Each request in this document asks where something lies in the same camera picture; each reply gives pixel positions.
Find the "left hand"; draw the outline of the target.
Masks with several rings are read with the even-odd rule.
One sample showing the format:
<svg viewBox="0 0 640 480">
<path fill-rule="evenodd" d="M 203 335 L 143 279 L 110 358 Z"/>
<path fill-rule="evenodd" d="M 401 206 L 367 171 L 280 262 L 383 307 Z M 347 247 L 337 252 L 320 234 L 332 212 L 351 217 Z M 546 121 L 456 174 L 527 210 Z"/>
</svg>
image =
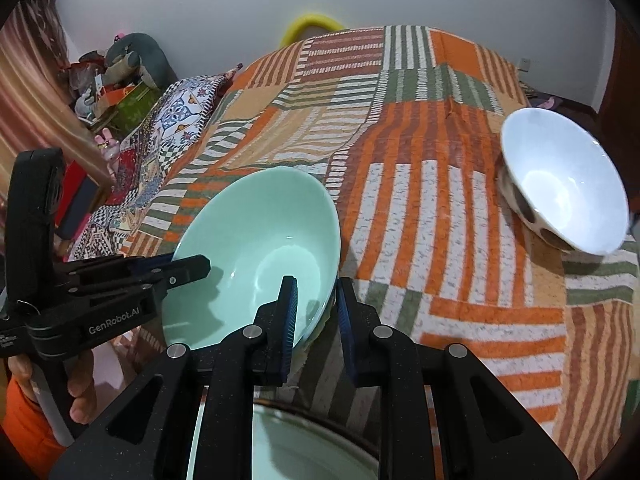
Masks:
<svg viewBox="0 0 640 480">
<path fill-rule="evenodd" d="M 26 398 L 38 404 L 32 379 L 32 362 L 24 354 L 10 356 L 9 371 Z M 82 352 L 68 374 L 67 390 L 74 398 L 70 418 L 81 425 L 88 425 L 96 416 L 96 386 L 93 380 L 94 356 L 91 350 Z"/>
</svg>

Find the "orange sleeve forearm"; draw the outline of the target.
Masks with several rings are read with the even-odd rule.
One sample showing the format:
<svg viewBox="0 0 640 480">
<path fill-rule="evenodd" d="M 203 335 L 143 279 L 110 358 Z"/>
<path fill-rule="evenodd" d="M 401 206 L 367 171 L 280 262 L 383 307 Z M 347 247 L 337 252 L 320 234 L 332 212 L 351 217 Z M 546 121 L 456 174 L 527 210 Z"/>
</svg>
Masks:
<svg viewBox="0 0 640 480">
<path fill-rule="evenodd" d="M 2 429 L 29 469 L 39 479 L 49 478 L 65 448 L 55 439 L 46 416 L 24 395 L 14 378 L 6 389 Z"/>
</svg>

